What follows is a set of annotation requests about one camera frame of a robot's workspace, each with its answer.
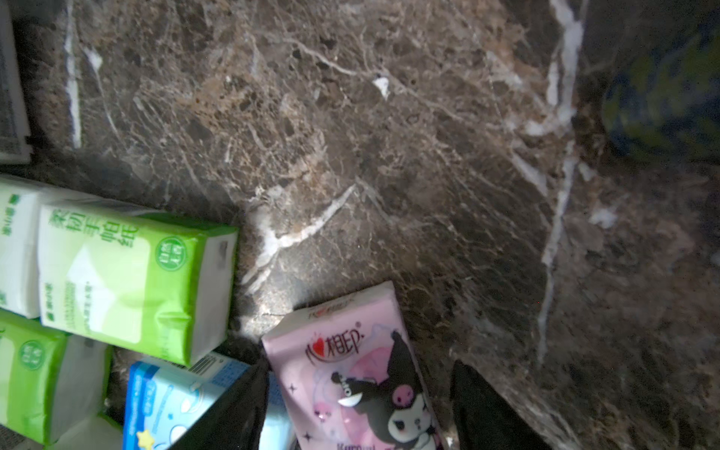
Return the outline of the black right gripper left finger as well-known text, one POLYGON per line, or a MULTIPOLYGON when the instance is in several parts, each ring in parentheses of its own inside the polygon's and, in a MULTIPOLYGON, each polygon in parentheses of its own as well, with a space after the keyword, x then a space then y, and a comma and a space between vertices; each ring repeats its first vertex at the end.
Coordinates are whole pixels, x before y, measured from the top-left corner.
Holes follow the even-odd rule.
POLYGON ((262 358, 234 382, 172 450, 258 450, 268 405, 269 362, 262 358))

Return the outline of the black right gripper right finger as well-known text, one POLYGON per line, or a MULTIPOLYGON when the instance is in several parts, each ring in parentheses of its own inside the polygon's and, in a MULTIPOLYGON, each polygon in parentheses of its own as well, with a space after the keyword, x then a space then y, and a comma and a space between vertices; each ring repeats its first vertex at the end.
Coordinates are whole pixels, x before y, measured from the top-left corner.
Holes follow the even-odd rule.
POLYGON ((459 360, 453 365, 451 399, 461 449, 551 447, 478 371, 459 360))

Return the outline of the blue cartoon tissue pack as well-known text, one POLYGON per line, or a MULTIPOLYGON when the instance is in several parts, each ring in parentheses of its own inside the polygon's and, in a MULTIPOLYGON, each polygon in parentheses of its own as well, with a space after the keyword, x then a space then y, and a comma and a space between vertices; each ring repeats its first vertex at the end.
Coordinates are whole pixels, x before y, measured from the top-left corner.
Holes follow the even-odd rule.
MULTIPOLYGON (((251 365, 210 352, 192 367, 144 358, 129 370, 123 446, 170 446, 234 384, 251 365)), ((276 376, 268 373, 268 405, 259 449, 293 449, 296 433, 276 376)))

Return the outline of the pink Kuromi tissue pack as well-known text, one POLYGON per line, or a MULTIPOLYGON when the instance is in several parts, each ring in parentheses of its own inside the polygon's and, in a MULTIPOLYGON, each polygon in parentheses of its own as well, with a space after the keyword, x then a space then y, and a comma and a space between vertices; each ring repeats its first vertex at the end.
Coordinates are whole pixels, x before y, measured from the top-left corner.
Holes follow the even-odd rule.
POLYGON ((446 448, 392 282, 298 309, 262 346, 301 448, 446 448))

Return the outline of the playing card box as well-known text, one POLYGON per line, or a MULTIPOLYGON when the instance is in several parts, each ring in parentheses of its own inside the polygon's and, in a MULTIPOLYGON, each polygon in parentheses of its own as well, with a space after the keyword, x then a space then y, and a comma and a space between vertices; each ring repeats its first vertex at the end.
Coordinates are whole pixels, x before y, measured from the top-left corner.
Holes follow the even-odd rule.
POLYGON ((24 102, 11 11, 1 2, 1 164, 20 165, 31 161, 31 135, 24 102))

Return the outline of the teal plastic storage box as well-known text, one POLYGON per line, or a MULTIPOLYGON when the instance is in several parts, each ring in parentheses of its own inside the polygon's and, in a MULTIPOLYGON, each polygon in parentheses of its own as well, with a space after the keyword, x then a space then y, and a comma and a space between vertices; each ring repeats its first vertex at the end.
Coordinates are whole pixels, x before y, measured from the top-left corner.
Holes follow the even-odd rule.
POLYGON ((613 154, 639 164, 719 162, 719 4, 624 1, 624 65, 603 97, 613 154))

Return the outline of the green tissue pack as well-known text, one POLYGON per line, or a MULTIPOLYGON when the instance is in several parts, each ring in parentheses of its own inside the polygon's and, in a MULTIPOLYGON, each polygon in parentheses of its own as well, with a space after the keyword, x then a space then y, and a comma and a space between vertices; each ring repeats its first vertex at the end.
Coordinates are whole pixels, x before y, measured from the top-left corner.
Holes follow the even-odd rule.
POLYGON ((112 348, 1 311, 1 425, 54 444, 103 409, 112 348))
POLYGON ((39 210, 44 326, 189 367, 226 341, 238 228, 123 202, 39 210))
POLYGON ((95 195, 1 176, 1 308, 28 319, 41 316, 38 275, 39 214, 45 204, 95 200, 95 195))

